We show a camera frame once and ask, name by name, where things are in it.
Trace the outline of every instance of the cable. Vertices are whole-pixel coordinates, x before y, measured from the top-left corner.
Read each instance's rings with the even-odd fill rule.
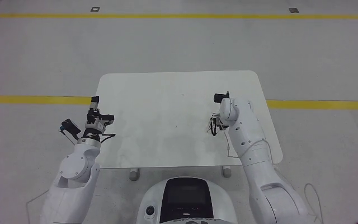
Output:
[[[312,189],[314,190],[316,196],[317,196],[318,205],[319,205],[319,213],[320,213],[320,215],[321,215],[321,218],[318,217],[317,213],[314,211],[314,209],[312,208],[312,205],[311,205],[311,204],[309,203],[309,201],[308,201],[307,193],[306,193],[306,188],[307,188],[307,186],[311,186]],[[306,184],[305,184],[305,186],[304,186],[304,197],[306,198],[307,204],[309,205],[309,207],[311,208],[311,210],[312,210],[312,212],[313,212],[313,214],[309,214],[309,215],[315,216],[314,222],[315,222],[316,220],[319,220],[321,224],[324,224],[324,223],[323,223],[321,200],[320,200],[319,195],[318,195],[318,193],[317,193],[317,190],[315,189],[315,187],[313,186],[313,184],[311,184],[311,183],[306,183]]]
[[[66,138],[73,144],[73,145],[75,145],[73,142],[72,142],[72,140],[71,139],[69,139],[69,137],[64,133],[64,132],[62,132],[62,131],[60,131],[64,136],[66,136]]]
[[[30,214],[29,214],[29,204],[31,202],[33,202],[34,200],[40,198],[42,195],[46,194],[49,190],[43,192],[42,194],[38,195],[35,198],[32,198],[31,200],[29,200],[28,202],[26,202],[25,207],[26,207],[26,215],[27,215],[27,223],[30,224]]]
[[[107,140],[107,139],[110,139],[110,138],[113,138],[114,136],[116,136],[116,134],[103,134],[103,136],[108,136],[107,138],[105,138],[105,139],[103,139],[102,141],[101,141],[101,143],[103,143],[105,140]]]

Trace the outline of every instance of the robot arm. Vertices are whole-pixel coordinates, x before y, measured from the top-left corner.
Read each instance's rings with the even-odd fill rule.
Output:
[[[214,101],[221,103],[217,115],[219,122],[222,127],[229,127],[232,145],[241,159],[249,184],[249,204],[256,222],[286,223],[294,219],[308,223],[303,200],[274,170],[269,145],[253,113],[252,103],[231,99],[228,93],[215,94]]]
[[[106,126],[114,121],[113,115],[100,114],[98,101],[98,96],[92,98],[83,137],[74,146],[74,152],[61,162],[46,196],[40,217],[41,224],[78,224],[87,215],[100,172],[99,164],[95,163],[101,148],[99,135],[104,134]],[[86,184],[79,188],[69,188],[68,180]]]

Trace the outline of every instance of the table leg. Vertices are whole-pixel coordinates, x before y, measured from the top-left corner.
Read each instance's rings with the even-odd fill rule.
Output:
[[[222,173],[225,178],[231,177],[231,168],[230,166],[222,166]]]
[[[129,179],[130,179],[131,181],[136,181],[136,180],[138,180],[138,179],[139,179],[139,171],[140,171],[139,168],[130,169]]]

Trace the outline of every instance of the white table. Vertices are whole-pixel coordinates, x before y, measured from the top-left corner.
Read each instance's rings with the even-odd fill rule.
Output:
[[[227,157],[223,132],[207,133],[220,104],[215,93],[251,100],[275,164],[282,151],[256,73],[252,71],[106,74],[97,95],[101,114],[113,114],[96,161],[102,169],[241,165]],[[236,156],[231,143],[230,155]]]

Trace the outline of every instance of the black button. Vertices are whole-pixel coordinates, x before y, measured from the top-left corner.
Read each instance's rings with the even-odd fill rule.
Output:
[[[145,210],[146,214],[151,216],[152,214],[154,214],[154,207],[153,206],[148,206]]]

